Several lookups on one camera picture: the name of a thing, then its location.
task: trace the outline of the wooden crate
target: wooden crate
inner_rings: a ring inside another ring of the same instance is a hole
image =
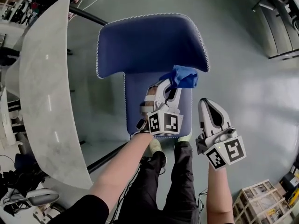
[[[233,205],[235,224],[278,224],[291,211],[269,180],[242,189]]]

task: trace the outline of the metal frame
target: metal frame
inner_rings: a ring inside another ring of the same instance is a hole
[[[293,27],[291,27],[291,25],[292,25],[291,18],[289,16],[289,14],[287,14],[287,12],[285,11],[285,8],[280,6],[280,4],[282,2],[281,0],[272,0],[272,2],[275,4],[276,7],[274,7],[272,4],[270,4],[267,0],[259,0],[259,2],[257,4],[255,4],[255,6],[252,8],[252,10],[255,12],[259,6],[262,7],[261,9],[263,11],[263,14],[265,15],[266,20],[271,29],[278,54],[276,56],[269,57],[269,59],[271,59],[271,60],[288,60],[288,59],[299,57],[299,48],[298,48],[299,41],[298,41],[298,37],[295,37],[295,35],[297,34],[295,29],[294,29],[294,31],[292,31]],[[295,2],[293,0],[288,0],[288,2],[290,4],[290,7],[292,7],[292,11],[294,13],[296,13],[297,15],[299,15],[299,9],[297,8]],[[288,36],[290,39],[290,44],[292,46],[292,50],[290,50],[290,51],[286,51],[286,50],[282,51],[281,48],[285,47],[285,44],[279,44],[279,41],[275,40],[275,38],[280,40],[279,39],[280,34],[279,34],[279,30],[277,30],[275,28],[275,26],[273,26],[275,21],[272,21],[274,16],[270,14],[270,13],[272,13],[271,10],[272,11],[277,10],[278,13],[280,14],[280,17],[284,23],[285,29],[288,33]]]
[[[79,8],[76,7],[71,7],[69,8],[69,11],[71,13],[74,13],[80,17],[84,17],[90,21],[93,21],[97,24],[100,24],[102,26],[105,26],[108,24],[107,21],[102,20],[101,18],[98,18],[88,12],[85,12]],[[108,161],[110,161],[112,158],[114,158],[118,152],[126,145],[127,143],[119,146],[118,148],[116,148],[115,150],[113,150],[112,152],[108,153],[107,155],[105,155],[104,157],[100,158],[99,160],[97,160],[96,162],[92,163],[91,165],[87,166],[87,170],[88,173],[92,173],[94,171],[96,171],[97,169],[99,169],[101,166],[103,166],[105,163],[107,163]]]

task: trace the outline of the white curved panel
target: white curved panel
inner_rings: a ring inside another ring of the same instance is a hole
[[[28,139],[40,168],[65,184],[92,185],[71,107],[67,71],[70,0],[59,0],[24,38],[20,100]]]

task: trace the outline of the black sleeve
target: black sleeve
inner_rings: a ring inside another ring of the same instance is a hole
[[[52,219],[49,224],[97,223],[104,224],[109,216],[106,203],[94,195],[86,195],[72,207]]]

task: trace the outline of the white shoe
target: white shoe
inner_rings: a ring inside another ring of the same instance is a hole
[[[189,142],[191,139],[191,136],[192,136],[192,129],[190,131],[190,134],[188,134],[187,136],[179,137],[178,142],[181,142],[181,141]]]
[[[157,140],[157,139],[152,139],[152,141],[149,143],[149,149],[150,149],[151,154],[154,154],[155,152],[163,152],[161,144],[160,144],[159,140]]]

